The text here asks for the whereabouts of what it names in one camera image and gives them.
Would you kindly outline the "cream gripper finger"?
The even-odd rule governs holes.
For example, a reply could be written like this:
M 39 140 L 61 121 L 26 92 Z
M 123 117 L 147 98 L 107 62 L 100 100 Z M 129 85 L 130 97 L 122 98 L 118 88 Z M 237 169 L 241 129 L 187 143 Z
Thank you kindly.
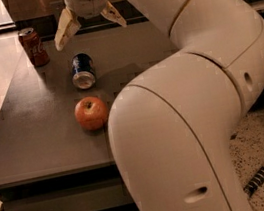
M 106 3 L 106 6 L 101 12 L 101 15 L 111 22 L 115 22 L 121 25 L 123 28 L 127 26 L 127 22 L 118 10 L 110 2 Z
M 79 31 L 81 24 L 74 12 L 68 7 L 61 12 L 58 23 L 54 40 L 56 49 L 62 51 L 69 40 Z

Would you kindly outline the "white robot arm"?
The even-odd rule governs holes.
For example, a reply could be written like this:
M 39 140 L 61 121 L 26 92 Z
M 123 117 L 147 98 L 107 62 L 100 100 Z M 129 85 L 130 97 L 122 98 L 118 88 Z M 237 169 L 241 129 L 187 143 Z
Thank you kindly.
M 264 19 L 243 0 L 128 0 L 176 53 L 133 79 L 108 120 L 111 151 L 139 211 L 252 211 L 229 152 L 264 88 Z M 55 46 L 80 19 L 119 21 L 108 0 L 65 0 Z

